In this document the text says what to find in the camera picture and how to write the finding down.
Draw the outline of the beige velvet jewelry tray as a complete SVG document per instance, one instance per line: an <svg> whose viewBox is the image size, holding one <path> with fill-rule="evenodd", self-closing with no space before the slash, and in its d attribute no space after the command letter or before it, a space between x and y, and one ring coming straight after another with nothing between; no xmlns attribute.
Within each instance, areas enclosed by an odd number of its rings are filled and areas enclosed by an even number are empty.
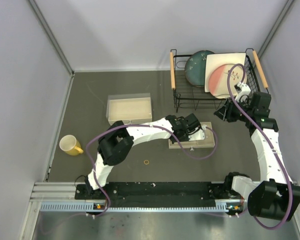
<svg viewBox="0 0 300 240"><path fill-rule="evenodd" d="M208 128L212 129L211 122L201 122L201 125L206 124ZM200 148L213 148L216 145L214 134L211 130L206 129L206 137L205 140L198 141L184 141L181 142L181 145L184 149L190 149L193 147L194 149Z"/></svg>

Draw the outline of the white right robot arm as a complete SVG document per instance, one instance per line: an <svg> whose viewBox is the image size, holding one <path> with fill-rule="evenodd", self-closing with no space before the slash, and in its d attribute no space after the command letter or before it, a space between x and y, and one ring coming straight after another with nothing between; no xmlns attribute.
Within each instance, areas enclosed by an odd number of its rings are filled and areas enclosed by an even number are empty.
<svg viewBox="0 0 300 240"><path fill-rule="evenodd" d="M237 102L228 99L214 115L229 123L242 121L257 153L260 183L238 172L229 173L223 192L229 198L241 195L253 217L290 221L300 203L300 186L293 185L285 170L279 146L277 121L270 118L271 95L255 92Z"/></svg>

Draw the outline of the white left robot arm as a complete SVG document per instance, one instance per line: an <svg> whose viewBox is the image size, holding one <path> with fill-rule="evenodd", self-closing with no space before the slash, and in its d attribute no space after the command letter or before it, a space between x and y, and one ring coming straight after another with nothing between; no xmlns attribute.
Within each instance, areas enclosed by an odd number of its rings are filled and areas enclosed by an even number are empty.
<svg viewBox="0 0 300 240"><path fill-rule="evenodd" d="M183 143L204 136L203 127L193 113L187 117L168 115L140 125L116 121L98 139L95 164L85 178L86 192L92 198L99 198L112 168L126 159L133 146L161 139Z"/></svg>

